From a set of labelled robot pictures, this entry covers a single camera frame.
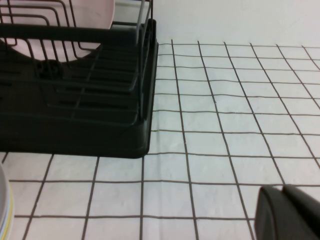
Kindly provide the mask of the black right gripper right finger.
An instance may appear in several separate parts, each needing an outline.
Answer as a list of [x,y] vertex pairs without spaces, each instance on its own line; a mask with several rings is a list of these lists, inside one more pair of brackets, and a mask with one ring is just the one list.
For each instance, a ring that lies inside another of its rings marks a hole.
[[305,224],[320,239],[320,202],[293,185],[285,185],[282,192],[293,204]]

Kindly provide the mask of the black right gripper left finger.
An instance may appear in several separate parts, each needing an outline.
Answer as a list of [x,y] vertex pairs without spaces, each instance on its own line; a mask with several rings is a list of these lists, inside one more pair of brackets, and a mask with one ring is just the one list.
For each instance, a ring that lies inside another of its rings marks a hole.
[[274,187],[263,186],[259,190],[254,229],[258,240],[280,240],[287,199]]

